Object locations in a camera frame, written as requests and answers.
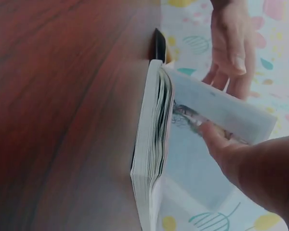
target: open book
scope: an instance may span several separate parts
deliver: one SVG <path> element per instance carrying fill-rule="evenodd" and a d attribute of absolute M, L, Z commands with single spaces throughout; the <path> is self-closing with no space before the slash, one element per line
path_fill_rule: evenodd
<path fill-rule="evenodd" d="M 270 114 L 152 60 L 131 167 L 143 231 L 158 229 L 165 175 L 210 210 L 233 190 L 199 132 L 208 120 L 227 139 L 246 144 L 268 139 L 276 122 Z"/>

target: white book cover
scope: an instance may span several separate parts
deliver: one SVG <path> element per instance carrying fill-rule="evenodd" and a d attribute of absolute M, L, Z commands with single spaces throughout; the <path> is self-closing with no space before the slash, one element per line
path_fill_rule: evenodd
<path fill-rule="evenodd" d="M 155 100 L 156 103 L 148 106 L 147 98 L 154 102 L 156 97 L 152 93 L 156 88 L 148 82 L 154 83 L 158 78 L 171 79 L 172 88 L 165 98 L 171 101 L 167 108 L 171 111 L 163 109 L 164 116 L 169 115 L 166 125 L 160 127 L 166 130 L 160 139 L 163 144 L 159 144 L 163 148 L 150 149 L 148 147 L 154 147 L 156 142 L 148 139 L 158 122 L 150 116 L 149 112 L 154 109 L 149 107 L 163 104 L 159 105 Z M 276 122 L 273 116 L 241 100 L 167 68 L 160 61 L 151 61 L 131 171 L 143 231 L 248 229 L 231 226 L 231 219 L 246 220 L 250 201 L 228 181 L 210 156 L 198 129 L 207 120 L 213 122 L 226 138 L 247 144 L 268 139 Z M 147 138 L 139 139 L 144 134 Z M 158 172 L 152 169 L 156 167 L 151 164 L 153 162 L 162 166 L 158 175 L 149 174 Z M 136 179 L 135 172 L 142 181 Z"/>

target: hand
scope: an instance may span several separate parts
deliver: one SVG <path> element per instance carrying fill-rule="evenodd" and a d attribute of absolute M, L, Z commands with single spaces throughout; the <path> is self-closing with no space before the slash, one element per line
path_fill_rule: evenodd
<path fill-rule="evenodd" d="M 248 146 L 228 141 L 210 122 L 200 129 L 225 176 L 251 200 L 279 214 L 289 228 L 289 137 Z"/>
<path fill-rule="evenodd" d="M 255 46 L 245 0 L 211 0 L 212 65 L 203 82 L 239 99 L 248 97 L 255 72 Z"/>

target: wooden surface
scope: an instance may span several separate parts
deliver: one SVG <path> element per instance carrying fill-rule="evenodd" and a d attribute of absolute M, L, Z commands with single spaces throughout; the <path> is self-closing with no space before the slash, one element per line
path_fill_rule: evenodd
<path fill-rule="evenodd" d="M 155 0 L 0 0 L 0 231 L 137 231 Z"/>

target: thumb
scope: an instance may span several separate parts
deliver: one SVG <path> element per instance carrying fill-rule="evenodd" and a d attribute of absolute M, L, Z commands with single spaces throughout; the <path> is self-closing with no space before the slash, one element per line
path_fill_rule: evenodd
<path fill-rule="evenodd" d="M 221 136 L 211 122 L 200 126 L 202 137 L 210 155 L 217 162 L 224 175 L 235 185 L 239 185 L 238 172 L 244 155 L 238 155 L 241 148 L 247 147 L 236 141 L 229 141 Z"/>
<path fill-rule="evenodd" d="M 225 32 L 227 57 L 238 75 L 246 74 L 244 38 L 237 29 L 227 29 Z"/>
<path fill-rule="evenodd" d="M 229 141 L 217 132 L 211 122 L 201 124 L 200 130 L 211 156 L 219 163 L 220 153 L 229 145 Z"/>

